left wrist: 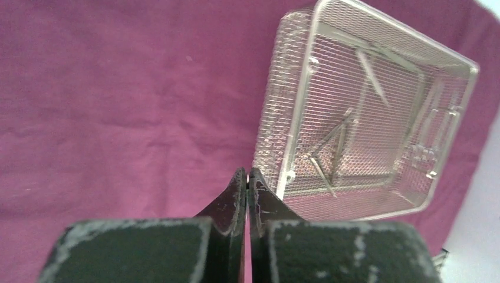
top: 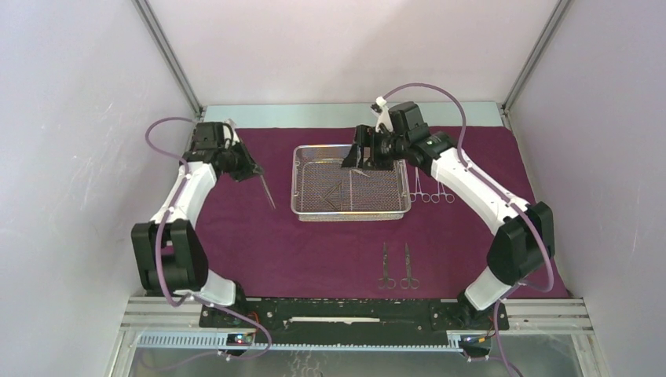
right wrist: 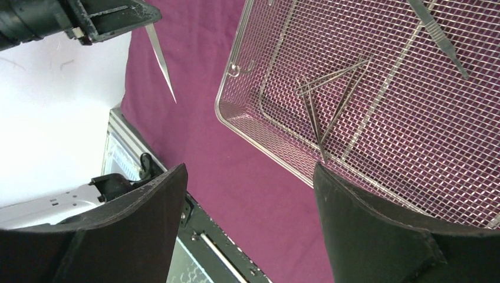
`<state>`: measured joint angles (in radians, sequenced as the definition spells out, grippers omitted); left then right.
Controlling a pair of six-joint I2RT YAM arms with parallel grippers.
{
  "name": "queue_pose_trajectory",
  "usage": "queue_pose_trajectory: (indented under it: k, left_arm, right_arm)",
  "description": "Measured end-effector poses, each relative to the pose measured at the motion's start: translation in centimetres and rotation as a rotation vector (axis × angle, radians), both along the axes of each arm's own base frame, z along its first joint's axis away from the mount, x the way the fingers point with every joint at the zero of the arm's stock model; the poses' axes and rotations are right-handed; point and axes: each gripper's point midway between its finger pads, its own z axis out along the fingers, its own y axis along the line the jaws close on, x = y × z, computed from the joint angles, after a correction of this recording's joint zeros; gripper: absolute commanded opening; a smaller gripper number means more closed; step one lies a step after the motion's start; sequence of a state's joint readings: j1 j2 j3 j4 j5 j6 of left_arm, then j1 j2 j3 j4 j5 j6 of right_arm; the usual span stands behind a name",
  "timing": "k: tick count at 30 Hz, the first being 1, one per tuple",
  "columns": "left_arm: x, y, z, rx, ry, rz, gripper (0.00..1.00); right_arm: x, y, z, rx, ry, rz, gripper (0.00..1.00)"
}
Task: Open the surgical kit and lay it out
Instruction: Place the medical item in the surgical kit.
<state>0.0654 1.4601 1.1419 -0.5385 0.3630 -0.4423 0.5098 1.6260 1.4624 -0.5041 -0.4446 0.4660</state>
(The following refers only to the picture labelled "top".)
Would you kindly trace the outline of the steel instrument tray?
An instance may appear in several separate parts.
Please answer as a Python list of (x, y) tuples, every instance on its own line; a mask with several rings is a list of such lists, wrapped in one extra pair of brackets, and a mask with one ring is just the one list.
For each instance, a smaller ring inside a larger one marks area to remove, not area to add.
[[(407, 167), (396, 161), (392, 170), (363, 170), (371, 178), (350, 177), (341, 168), (349, 145), (302, 145), (293, 152), (291, 210), (299, 221), (390, 221), (410, 211)], [(333, 211), (319, 199), (341, 182), (342, 209)]]

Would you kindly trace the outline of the steel forceps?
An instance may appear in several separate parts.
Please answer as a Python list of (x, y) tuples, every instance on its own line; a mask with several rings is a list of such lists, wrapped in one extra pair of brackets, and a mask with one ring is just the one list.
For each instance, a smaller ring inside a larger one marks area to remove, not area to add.
[(404, 263), (405, 263), (405, 276), (400, 280), (401, 289), (418, 289), (420, 282), (412, 274), (412, 258), (408, 244), (404, 245)]
[(409, 193), (409, 199), (412, 203), (415, 203), (417, 200), (420, 200), (422, 203), (431, 202), (431, 195), (423, 191), (418, 168), (414, 168), (414, 186)]
[(382, 245), (382, 276), (378, 278), (378, 288), (380, 290), (391, 290), (397, 286), (396, 280), (390, 276), (388, 247)]

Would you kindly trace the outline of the maroon surgical wrap cloth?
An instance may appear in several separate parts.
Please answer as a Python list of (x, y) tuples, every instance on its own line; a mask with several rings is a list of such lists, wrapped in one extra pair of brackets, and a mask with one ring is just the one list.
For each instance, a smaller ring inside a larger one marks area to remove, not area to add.
[[(492, 235), (461, 199), (416, 202), (395, 221), (303, 222), (291, 210), (293, 152), (301, 145), (349, 144), (346, 129), (242, 129), (265, 169), (276, 204), (260, 178), (219, 179), (206, 198), (196, 234), (210, 269), (255, 297), (454, 298), (486, 266)], [(380, 290), (382, 245), (397, 286)], [(401, 289), (404, 245), (419, 288)]]

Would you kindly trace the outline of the steel surgical scissors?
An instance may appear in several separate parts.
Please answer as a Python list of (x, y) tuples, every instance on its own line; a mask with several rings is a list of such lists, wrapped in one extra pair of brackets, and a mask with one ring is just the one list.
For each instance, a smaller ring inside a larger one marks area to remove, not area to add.
[(447, 192), (444, 184), (437, 183), (437, 191), (430, 195), (431, 203), (454, 203), (455, 195)]

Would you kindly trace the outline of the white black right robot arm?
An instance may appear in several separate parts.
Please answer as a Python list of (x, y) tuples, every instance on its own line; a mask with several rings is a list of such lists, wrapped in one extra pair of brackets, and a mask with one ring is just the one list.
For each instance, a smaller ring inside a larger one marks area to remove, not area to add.
[(472, 162), (453, 138), (444, 132), (432, 134), (426, 125), (402, 134), (384, 126), (356, 126), (342, 165), (389, 170), (402, 159), (451, 189), (493, 236), (485, 269), (458, 298), (456, 316), (464, 327), (479, 327), (489, 316), (488, 308), (517, 287), (553, 289), (554, 220), (548, 205), (531, 204), (505, 189)]

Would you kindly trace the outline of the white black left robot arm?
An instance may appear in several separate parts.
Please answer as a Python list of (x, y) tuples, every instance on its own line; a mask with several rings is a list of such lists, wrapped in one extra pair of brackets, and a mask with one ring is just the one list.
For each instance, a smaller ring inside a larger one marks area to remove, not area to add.
[(246, 145), (192, 148), (180, 159), (177, 178), (160, 209), (130, 235), (142, 287), (162, 295), (174, 306), (186, 297), (219, 305), (218, 317), (230, 327), (239, 327), (248, 317), (248, 306), (237, 298), (233, 280), (210, 269), (196, 223), (204, 202), (227, 174), (234, 181), (261, 176)]

